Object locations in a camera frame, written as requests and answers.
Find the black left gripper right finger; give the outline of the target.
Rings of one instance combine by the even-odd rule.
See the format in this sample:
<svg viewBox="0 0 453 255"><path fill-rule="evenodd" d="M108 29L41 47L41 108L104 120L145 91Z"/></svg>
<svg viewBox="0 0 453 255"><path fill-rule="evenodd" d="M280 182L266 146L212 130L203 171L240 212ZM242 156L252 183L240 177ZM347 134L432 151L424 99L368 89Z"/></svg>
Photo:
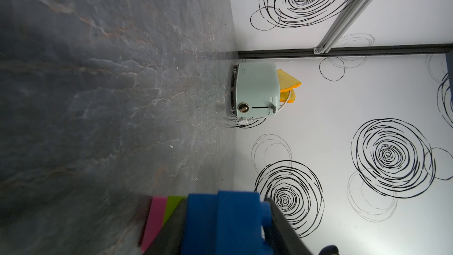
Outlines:
<svg viewBox="0 0 453 255"><path fill-rule="evenodd" d="M271 224L264 227L265 241L270 245L274 255L312 255L304 245L277 204L266 198L270 204Z"/></svg>

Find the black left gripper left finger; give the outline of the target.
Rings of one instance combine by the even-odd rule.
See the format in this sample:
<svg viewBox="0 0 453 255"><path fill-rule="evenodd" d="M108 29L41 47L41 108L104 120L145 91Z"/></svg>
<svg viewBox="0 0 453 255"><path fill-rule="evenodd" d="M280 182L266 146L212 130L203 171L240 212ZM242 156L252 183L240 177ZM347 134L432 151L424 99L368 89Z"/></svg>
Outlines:
<svg viewBox="0 0 453 255"><path fill-rule="evenodd" d="M182 199L144 255L180 255L185 231L187 199Z"/></svg>

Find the pink square lego brick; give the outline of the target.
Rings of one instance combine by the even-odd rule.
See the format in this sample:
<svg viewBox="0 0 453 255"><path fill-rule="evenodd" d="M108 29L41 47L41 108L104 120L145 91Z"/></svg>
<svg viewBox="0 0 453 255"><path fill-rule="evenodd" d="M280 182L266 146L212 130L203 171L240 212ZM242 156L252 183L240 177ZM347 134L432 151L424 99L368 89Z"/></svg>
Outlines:
<svg viewBox="0 0 453 255"><path fill-rule="evenodd" d="M142 244L140 247L143 254L154 242L164 225L166 204L166 197L153 197L151 200L145 230L143 232Z"/></svg>

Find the blue long lego brick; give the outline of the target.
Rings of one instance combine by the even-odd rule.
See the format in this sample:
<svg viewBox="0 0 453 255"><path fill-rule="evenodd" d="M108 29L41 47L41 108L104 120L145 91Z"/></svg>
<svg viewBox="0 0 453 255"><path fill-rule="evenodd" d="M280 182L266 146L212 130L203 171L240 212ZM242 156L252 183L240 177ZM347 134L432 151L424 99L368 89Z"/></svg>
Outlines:
<svg viewBox="0 0 453 255"><path fill-rule="evenodd" d="M272 255L262 235L271 227L270 203L256 192L220 191L218 193L216 255Z"/></svg>
<svg viewBox="0 0 453 255"><path fill-rule="evenodd" d="M215 194L188 196L182 255L215 254L217 204Z"/></svg>

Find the lime green long lego brick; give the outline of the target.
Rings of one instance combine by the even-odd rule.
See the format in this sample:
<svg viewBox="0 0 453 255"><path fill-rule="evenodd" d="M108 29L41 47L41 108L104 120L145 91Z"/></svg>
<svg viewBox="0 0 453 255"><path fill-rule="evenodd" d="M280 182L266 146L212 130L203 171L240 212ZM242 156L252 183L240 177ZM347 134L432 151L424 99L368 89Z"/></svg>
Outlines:
<svg viewBox="0 0 453 255"><path fill-rule="evenodd" d="M168 196L167 197L163 225L165 225L167 223L167 221L169 220L169 218L171 217L173 212L176 210L179 203L184 199L186 199L186 197L184 197L184 196Z"/></svg>

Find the blue long lego brick front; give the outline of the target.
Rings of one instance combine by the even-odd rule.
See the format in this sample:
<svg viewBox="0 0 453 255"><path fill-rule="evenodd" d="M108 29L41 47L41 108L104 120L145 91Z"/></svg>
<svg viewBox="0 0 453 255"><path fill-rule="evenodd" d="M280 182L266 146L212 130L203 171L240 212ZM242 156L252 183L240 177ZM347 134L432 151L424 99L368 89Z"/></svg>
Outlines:
<svg viewBox="0 0 453 255"><path fill-rule="evenodd" d="M270 203L256 192L220 191L218 193L216 255L272 255L262 235L271 227Z"/></svg>

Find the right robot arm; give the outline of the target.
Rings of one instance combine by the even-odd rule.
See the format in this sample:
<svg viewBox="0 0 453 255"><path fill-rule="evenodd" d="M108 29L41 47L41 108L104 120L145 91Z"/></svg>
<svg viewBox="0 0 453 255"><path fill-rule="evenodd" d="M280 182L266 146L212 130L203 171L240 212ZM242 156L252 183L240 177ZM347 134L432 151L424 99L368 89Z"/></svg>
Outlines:
<svg viewBox="0 0 453 255"><path fill-rule="evenodd" d="M339 255L339 248L335 245L329 245L324 247L319 255Z"/></svg>

